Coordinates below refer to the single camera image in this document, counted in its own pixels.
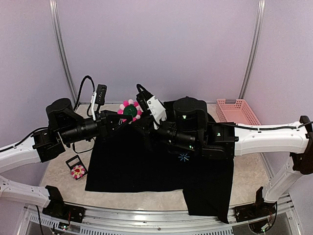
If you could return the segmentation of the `pink plastic basket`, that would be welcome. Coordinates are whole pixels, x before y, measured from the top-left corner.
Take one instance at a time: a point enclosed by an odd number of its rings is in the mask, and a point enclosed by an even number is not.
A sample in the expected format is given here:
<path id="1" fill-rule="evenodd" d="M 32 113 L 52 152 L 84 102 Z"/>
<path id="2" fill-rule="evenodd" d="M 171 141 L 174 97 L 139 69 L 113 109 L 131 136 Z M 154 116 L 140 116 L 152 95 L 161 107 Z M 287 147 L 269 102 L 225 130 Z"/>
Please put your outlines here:
<path id="1" fill-rule="evenodd" d="M 220 122 L 260 125 L 260 122 L 244 99 L 217 99 L 216 114 Z"/>

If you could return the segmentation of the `black t-shirt blue logo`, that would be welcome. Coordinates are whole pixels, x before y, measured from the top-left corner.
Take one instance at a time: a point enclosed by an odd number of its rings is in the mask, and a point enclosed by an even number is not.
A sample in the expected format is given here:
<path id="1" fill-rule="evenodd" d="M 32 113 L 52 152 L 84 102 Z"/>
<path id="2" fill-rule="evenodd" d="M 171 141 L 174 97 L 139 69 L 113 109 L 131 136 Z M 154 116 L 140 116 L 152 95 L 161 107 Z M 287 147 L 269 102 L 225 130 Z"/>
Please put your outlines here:
<path id="1" fill-rule="evenodd" d="M 85 189 L 111 193 L 180 189 L 190 215 L 216 216 L 227 223 L 233 168 L 233 159 L 151 152 L 135 121 L 116 136 L 96 138 Z"/>

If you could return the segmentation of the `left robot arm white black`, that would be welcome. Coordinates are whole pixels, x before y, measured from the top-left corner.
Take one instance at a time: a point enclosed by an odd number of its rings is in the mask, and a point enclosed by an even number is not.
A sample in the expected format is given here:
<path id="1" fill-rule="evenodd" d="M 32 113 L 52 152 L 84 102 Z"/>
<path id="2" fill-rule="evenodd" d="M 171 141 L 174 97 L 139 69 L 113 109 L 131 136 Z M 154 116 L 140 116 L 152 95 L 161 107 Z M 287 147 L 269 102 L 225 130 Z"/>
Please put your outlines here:
<path id="1" fill-rule="evenodd" d="M 57 158 L 72 143 L 90 141 L 95 137 L 112 137 L 128 123 L 137 120 L 140 106 L 132 103 L 134 112 L 94 111 L 91 117 L 77 114 L 68 98 L 61 98 L 47 106 L 48 127 L 41 127 L 21 141 L 0 150 L 0 170 L 5 172 L 19 166 L 45 163 Z M 66 204 L 54 186 L 35 187 L 4 177 L 0 178 L 0 196 L 7 200 L 32 204 L 43 209 L 43 214 L 82 222 L 85 208 Z"/>

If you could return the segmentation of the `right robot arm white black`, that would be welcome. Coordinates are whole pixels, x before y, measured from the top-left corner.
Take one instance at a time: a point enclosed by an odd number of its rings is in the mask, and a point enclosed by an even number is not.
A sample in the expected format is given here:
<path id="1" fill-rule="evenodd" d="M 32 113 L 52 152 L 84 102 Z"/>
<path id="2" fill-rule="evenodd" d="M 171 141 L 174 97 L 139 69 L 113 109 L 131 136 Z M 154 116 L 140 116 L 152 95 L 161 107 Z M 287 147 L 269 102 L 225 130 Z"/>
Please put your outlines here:
<path id="1" fill-rule="evenodd" d="M 255 202 L 235 207 L 237 222 L 277 213 L 280 196 L 301 176 L 313 172 L 313 128 L 307 116 L 282 125 L 210 122 L 202 100 L 184 97 L 167 108 L 151 94 L 138 94 L 135 107 L 151 118 L 142 129 L 150 148 L 161 145 L 182 157 L 194 153 L 210 160 L 252 153 L 289 153 L 290 159 L 280 171 L 257 190 Z"/>

